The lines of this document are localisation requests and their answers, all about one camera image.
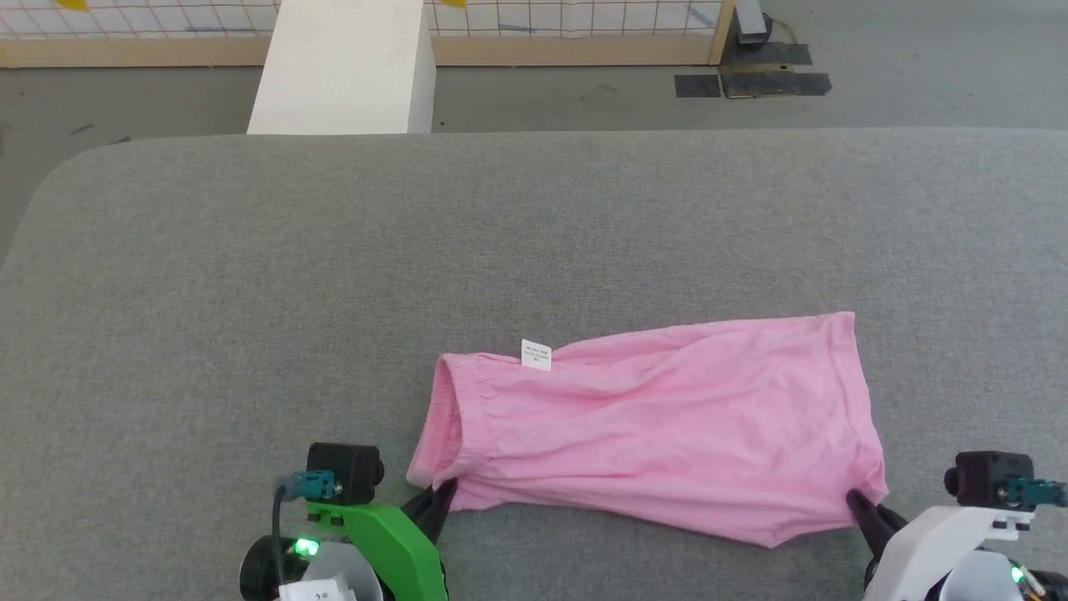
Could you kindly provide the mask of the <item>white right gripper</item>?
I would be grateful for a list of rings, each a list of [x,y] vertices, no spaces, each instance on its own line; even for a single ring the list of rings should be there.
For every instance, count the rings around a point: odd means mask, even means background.
[[[908,522],[858,488],[846,503],[873,559],[865,600],[1064,600],[1065,575],[987,548],[1028,533],[1034,513],[934,507]]]

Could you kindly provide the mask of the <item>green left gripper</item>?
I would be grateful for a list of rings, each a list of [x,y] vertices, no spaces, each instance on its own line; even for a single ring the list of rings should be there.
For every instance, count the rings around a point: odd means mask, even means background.
[[[436,544],[457,480],[429,486],[400,508],[308,503],[313,537],[260,537],[240,564],[244,600],[446,600]]]

